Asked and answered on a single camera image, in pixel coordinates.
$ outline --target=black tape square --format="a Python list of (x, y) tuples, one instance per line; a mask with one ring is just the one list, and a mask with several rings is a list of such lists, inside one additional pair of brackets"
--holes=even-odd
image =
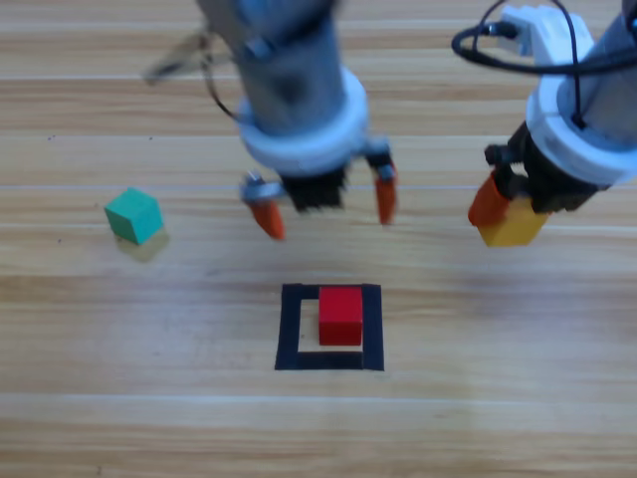
[[(301, 302), (319, 299), (321, 287), (357, 287), (362, 292), (362, 352), (299, 352)], [(384, 371), (380, 286), (284, 284), (276, 370)]]

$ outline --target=cube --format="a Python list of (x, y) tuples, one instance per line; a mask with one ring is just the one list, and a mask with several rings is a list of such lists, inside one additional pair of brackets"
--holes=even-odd
[(322, 346), (360, 346), (362, 316), (360, 288), (321, 288), (318, 296), (318, 342)]
[(536, 214), (529, 198), (511, 201), (504, 220), (478, 230), (488, 247), (528, 246), (548, 219), (548, 214)]
[(112, 232), (140, 245), (163, 227), (157, 200), (134, 188), (129, 188), (105, 207)]

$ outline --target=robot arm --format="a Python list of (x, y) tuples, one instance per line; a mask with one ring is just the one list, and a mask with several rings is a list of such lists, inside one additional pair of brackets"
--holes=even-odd
[[(575, 211), (637, 174), (636, 15), (637, 0), (624, 0), (622, 13), (596, 43), (581, 18), (570, 15), (579, 66), (558, 9), (505, 8), (502, 21), (486, 27), (487, 35), (500, 29), (501, 47), (532, 56), (545, 72), (528, 100), (525, 122), (507, 144), (485, 151), (493, 170), (469, 219), (488, 245), (527, 245), (550, 214)], [(457, 39), (454, 51), (459, 53)], [(631, 59), (623, 68), (608, 66), (626, 54)], [(561, 74), (568, 69), (576, 74)], [(526, 175), (514, 172), (516, 164)]]
[[(388, 142), (369, 134), (365, 89), (341, 63), (332, 18), (338, 2), (197, 4), (205, 17), (205, 34), (223, 39), (241, 77), (245, 98), (239, 112), (230, 114), (241, 139), (258, 163), (280, 177), (266, 182), (253, 172), (245, 178), (242, 199), (261, 227), (283, 239), (276, 205), (283, 197), (292, 199), (299, 212), (341, 207), (347, 170), (361, 157), (375, 175), (380, 222), (389, 223), (396, 205), (396, 174)], [(176, 58), (193, 53), (193, 39), (184, 45), (181, 54), (173, 53), (146, 75), (150, 83), (187, 70), (187, 62)]]

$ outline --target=wood grain surface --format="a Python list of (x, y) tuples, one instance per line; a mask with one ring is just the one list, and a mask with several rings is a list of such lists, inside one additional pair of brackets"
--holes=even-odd
[[(280, 244), (201, 81), (140, 79), (194, 1), (0, 0), (0, 477), (637, 476), (635, 183), (487, 249), (467, 221), (483, 149), (535, 79), (450, 51), (489, 2), (345, 3), (400, 212), (377, 224), (361, 165), (343, 211), (285, 206)], [(569, 3), (596, 37), (620, 7)], [(138, 248), (103, 210), (128, 186), (166, 220)], [(291, 282), (380, 284), (386, 371), (274, 371)]]

